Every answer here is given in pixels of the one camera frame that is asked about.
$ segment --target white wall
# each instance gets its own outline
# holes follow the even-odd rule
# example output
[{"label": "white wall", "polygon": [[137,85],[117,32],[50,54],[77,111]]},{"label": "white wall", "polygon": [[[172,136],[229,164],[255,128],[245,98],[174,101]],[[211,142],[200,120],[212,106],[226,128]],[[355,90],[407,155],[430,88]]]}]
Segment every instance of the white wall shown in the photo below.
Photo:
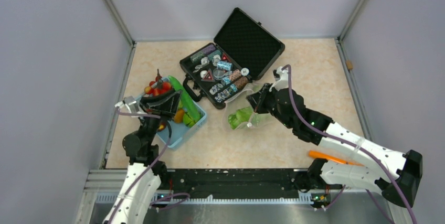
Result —
[{"label": "white wall", "polygon": [[345,40],[375,135],[423,154],[419,223],[443,223],[445,0],[369,0]]},{"label": "white wall", "polygon": [[235,7],[278,37],[336,37],[358,0],[113,0],[135,40],[214,38]]},{"label": "white wall", "polygon": [[0,0],[1,223],[72,223],[129,46],[102,0]]}]

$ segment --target black suitcase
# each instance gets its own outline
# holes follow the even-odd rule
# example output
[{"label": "black suitcase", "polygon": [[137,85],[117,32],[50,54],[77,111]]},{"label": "black suitcase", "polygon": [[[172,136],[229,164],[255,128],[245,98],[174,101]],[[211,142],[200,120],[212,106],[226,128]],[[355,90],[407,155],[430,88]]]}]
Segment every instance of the black suitcase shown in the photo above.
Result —
[{"label": "black suitcase", "polygon": [[[224,101],[242,90],[234,87],[235,84],[242,85],[261,79],[283,51],[284,44],[266,31],[260,22],[255,22],[240,8],[235,8],[215,36],[214,43],[207,44],[179,62],[186,72],[184,89],[194,101],[198,102],[202,97],[207,97],[217,109],[223,109],[226,106]],[[232,64],[233,74],[228,76],[226,73],[224,77],[227,78],[220,79],[221,71],[217,71],[217,66],[213,64],[218,58],[215,55],[219,55],[219,61],[225,60]],[[206,57],[210,62],[196,69],[198,65],[202,66],[201,60]],[[228,67],[224,62],[219,64],[220,67]],[[243,68],[247,68],[249,73],[246,75],[244,70],[239,76],[240,71],[236,70]],[[202,71],[207,71],[204,78],[201,77]],[[193,89],[200,89],[199,95],[188,86],[190,80],[194,82]]]}]

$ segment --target beige floor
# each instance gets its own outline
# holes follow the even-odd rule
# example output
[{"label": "beige floor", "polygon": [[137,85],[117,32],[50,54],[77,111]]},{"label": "beige floor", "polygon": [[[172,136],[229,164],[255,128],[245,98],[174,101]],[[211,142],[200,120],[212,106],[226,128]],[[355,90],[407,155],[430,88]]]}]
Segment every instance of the beige floor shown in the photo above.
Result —
[{"label": "beige floor", "polygon": [[[284,39],[286,50],[260,80],[273,82],[272,70],[292,66],[293,89],[304,97],[308,108],[331,116],[336,122],[363,135],[333,39]],[[155,77],[156,68],[163,76],[183,80],[179,60],[208,41],[138,43],[124,96],[137,95]],[[162,161],[168,168],[302,168],[312,159],[309,150],[324,150],[303,142],[278,121],[260,129],[225,132],[221,126],[224,110],[215,109],[207,99],[199,104],[208,114],[207,123],[178,150],[167,150]],[[116,126],[107,168],[126,168],[128,158],[122,139],[135,131],[135,118],[120,116]],[[164,145],[157,137],[154,144]]]}]

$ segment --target suitcase lid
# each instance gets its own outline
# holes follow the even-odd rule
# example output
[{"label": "suitcase lid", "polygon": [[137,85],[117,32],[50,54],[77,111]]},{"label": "suitcase lid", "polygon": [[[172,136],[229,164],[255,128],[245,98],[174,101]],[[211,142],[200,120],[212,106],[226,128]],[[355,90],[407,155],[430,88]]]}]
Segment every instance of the suitcase lid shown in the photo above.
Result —
[{"label": "suitcase lid", "polygon": [[261,79],[284,51],[282,42],[239,8],[234,9],[214,42],[238,65],[248,68],[254,80]]}]

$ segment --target clear plastic bag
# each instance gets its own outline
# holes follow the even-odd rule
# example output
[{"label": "clear plastic bag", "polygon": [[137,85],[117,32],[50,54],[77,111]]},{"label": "clear plastic bag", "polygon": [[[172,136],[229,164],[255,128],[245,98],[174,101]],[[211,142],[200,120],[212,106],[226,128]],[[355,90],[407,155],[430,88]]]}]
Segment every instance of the clear plastic bag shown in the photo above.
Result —
[{"label": "clear plastic bag", "polygon": [[254,113],[252,106],[246,100],[246,96],[259,91],[262,86],[262,83],[248,83],[241,92],[225,102],[226,108],[222,117],[224,130],[254,129],[273,121],[269,113]]}]

